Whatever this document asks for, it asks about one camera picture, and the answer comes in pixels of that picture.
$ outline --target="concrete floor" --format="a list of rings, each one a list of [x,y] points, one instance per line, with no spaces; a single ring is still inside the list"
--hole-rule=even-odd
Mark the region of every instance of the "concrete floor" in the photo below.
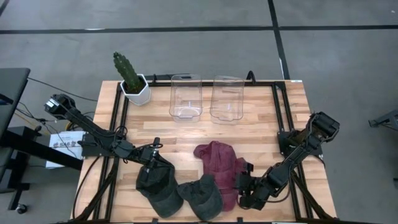
[[[275,8],[280,26],[398,24],[394,0],[275,0]],[[0,30],[258,25],[272,25],[265,0],[10,0],[0,17]],[[341,123],[339,135],[323,147],[338,216],[396,223],[397,133],[369,128],[368,119],[397,109],[398,30],[283,31],[281,36],[290,77],[303,80],[311,109]],[[120,79],[112,63],[115,50],[148,75],[245,77],[253,70],[257,79],[282,78],[273,31],[3,34],[0,67],[29,67],[32,78],[96,98],[102,80]],[[30,81],[21,101],[34,115],[50,119],[43,104],[54,93]],[[84,112],[95,110],[95,103],[77,98],[76,103]],[[27,124],[14,118],[12,125]],[[62,130],[65,123],[54,126]],[[44,162],[32,158],[31,163]],[[0,222],[66,220],[78,176],[68,168],[29,168],[24,178],[34,185],[21,198],[31,206],[29,213],[7,211],[11,194],[0,194]]]

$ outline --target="wooden table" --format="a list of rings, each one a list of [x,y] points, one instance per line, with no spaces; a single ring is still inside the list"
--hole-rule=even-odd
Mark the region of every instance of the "wooden table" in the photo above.
[[[117,83],[117,81],[104,81],[99,94],[94,122],[104,129],[109,128]],[[286,81],[286,87],[295,128],[303,129],[310,115],[303,83]],[[202,161],[193,156],[193,150],[197,145],[208,144],[212,140],[232,145],[238,157],[243,157],[254,164],[252,176],[261,176],[269,166],[283,159],[279,154],[277,143],[276,134],[279,129],[271,87],[245,87],[244,116],[235,126],[214,124],[210,121],[211,87],[203,87],[203,113],[198,123],[173,121],[169,115],[170,87],[154,87],[151,90],[150,103],[141,107],[129,104],[126,120],[127,140],[140,146],[151,143],[155,137],[160,137],[161,143],[164,144],[160,153],[174,164],[175,178],[179,184],[198,180],[201,177]],[[121,117],[124,96],[121,97],[116,127]],[[281,92],[279,92],[279,101],[285,127],[288,127]],[[94,158],[85,159],[80,181],[93,160]],[[76,205],[76,214],[83,211],[96,193],[101,166],[102,158],[95,164],[83,184]],[[111,215],[112,222],[151,222],[153,218],[158,218],[148,200],[136,190],[136,178],[140,166],[134,162],[128,164],[120,162]],[[335,216],[335,208],[322,163],[313,156],[309,156],[304,160],[303,168],[309,191],[327,213]],[[284,197],[286,193],[287,188],[279,195],[279,198]],[[302,194],[298,188],[297,194],[301,214],[304,217]],[[104,217],[107,198],[106,192],[101,203],[100,218]],[[221,212],[212,221],[235,222],[237,217],[243,217],[245,222],[295,220],[292,200],[289,197],[281,203],[267,203],[261,211],[243,210],[235,206],[233,211]],[[197,222],[198,218],[189,204],[184,202],[183,207],[176,214],[167,219],[160,218],[159,221]]]

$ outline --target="white hexagonal pot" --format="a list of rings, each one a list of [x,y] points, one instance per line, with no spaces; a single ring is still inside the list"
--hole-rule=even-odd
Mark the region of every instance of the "white hexagonal pot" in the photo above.
[[[143,74],[137,74],[139,77],[143,79],[145,82],[145,87],[141,90],[140,93],[138,94],[128,94],[123,88],[124,80],[123,82],[120,83],[120,87],[123,90],[124,95],[129,98],[131,102],[133,102],[137,106],[142,106],[148,102],[150,102],[150,89],[149,85],[147,83],[147,80],[145,79],[145,76]]]

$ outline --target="clear plastic container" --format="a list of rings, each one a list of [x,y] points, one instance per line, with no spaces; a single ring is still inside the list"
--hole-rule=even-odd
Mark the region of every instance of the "clear plastic container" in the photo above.
[[[202,112],[200,75],[172,77],[169,113],[176,122],[197,122]]]
[[[211,96],[211,121],[217,124],[237,124],[243,117],[244,80],[216,76]]]

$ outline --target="baseball cap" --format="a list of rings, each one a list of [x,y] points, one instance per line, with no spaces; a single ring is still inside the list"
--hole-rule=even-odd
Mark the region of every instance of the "baseball cap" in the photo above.
[[[149,172],[147,170],[146,166],[140,168],[136,189],[148,198],[150,205],[161,218],[172,216],[183,204],[183,199],[177,193],[174,166],[167,162]]]
[[[181,184],[177,191],[200,220],[211,220],[223,209],[223,199],[212,175],[204,174],[200,180]]]
[[[193,154],[202,159],[203,173],[214,176],[223,198],[223,211],[231,211],[238,198],[238,190],[234,189],[236,174],[244,171],[246,161],[236,158],[232,146],[218,141],[197,146]]]

